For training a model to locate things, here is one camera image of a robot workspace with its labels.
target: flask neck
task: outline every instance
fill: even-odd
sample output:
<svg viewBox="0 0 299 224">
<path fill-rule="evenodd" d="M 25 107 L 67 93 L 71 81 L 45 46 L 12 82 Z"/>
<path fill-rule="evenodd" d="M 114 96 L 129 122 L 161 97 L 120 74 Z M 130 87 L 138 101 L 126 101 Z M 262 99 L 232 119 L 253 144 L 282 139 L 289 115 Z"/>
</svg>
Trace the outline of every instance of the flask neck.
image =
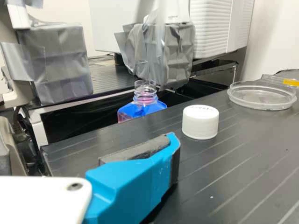
<svg viewBox="0 0 299 224">
<path fill-rule="evenodd" d="M 141 86 L 135 89 L 133 100 L 140 105 L 150 105 L 158 101 L 157 91 L 148 86 Z"/>
</svg>

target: screw hole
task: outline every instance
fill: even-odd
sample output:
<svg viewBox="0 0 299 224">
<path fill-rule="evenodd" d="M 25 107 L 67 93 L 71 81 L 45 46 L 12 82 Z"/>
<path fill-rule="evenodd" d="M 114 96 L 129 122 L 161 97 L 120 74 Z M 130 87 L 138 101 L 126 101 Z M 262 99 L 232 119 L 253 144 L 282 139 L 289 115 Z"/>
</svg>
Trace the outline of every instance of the screw hole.
<svg viewBox="0 0 299 224">
<path fill-rule="evenodd" d="M 79 190 L 82 187 L 83 187 L 83 185 L 81 183 L 72 183 L 71 185 L 69 185 L 67 187 L 67 190 L 69 190 L 69 191 L 75 191 L 75 190 Z"/>
</svg>

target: blue plastic holder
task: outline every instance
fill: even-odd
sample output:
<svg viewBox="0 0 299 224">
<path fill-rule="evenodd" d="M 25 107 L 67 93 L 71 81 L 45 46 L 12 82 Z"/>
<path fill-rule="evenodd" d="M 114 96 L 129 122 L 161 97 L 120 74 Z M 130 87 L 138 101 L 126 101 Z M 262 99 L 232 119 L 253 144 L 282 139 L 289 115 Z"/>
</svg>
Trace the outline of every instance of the blue plastic holder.
<svg viewBox="0 0 299 224">
<path fill-rule="evenodd" d="M 170 145 L 149 158 L 110 162 L 86 172 L 93 196 L 84 223 L 137 224 L 161 202 L 173 181 L 172 156 L 180 148 L 174 133 L 167 137 Z"/>
</svg>

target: yellow label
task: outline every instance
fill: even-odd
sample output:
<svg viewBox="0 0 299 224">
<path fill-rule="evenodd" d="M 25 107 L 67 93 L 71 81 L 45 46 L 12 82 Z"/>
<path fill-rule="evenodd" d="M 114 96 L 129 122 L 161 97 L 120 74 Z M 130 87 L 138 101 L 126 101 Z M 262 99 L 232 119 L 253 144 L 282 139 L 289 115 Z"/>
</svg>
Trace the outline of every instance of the yellow label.
<svg viewBox="0 0 299 224">
<path fill-rule="evenodd" d="M 284 84 L 285 85 L 299 86 L 299 81 L 293 80 L 293 79 L 284 79 Z"/>
</svg>

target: gray plastic part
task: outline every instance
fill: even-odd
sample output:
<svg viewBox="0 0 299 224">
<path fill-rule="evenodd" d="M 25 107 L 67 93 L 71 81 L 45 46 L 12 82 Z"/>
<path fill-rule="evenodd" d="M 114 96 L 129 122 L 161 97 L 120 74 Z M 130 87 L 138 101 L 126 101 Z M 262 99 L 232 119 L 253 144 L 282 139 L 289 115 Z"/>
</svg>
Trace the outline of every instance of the gray plastic part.
<svg viewBox="0 0 299 224">
<path fill-rule="evenodd" d="M 0 117 L 0 175 L 27 175 L 5 117 Z"/>
<path fill-rule="evenodd" d="M 3 125 L 3 120 L 4 119 L 0 117 L 0 126 Z M 11 175 L 9 149 L 4 144 L 3 138 L 3 133 L 0 132 L 0 175 Z"/>
<path fill-rule="evenodd" d="M 113 161 L 145 159 L 169 146 L 170 140 L 166 135 L 160 135 L 139 145 L 105 155 L 99 158 L 99 165 Z"/>
</svg>

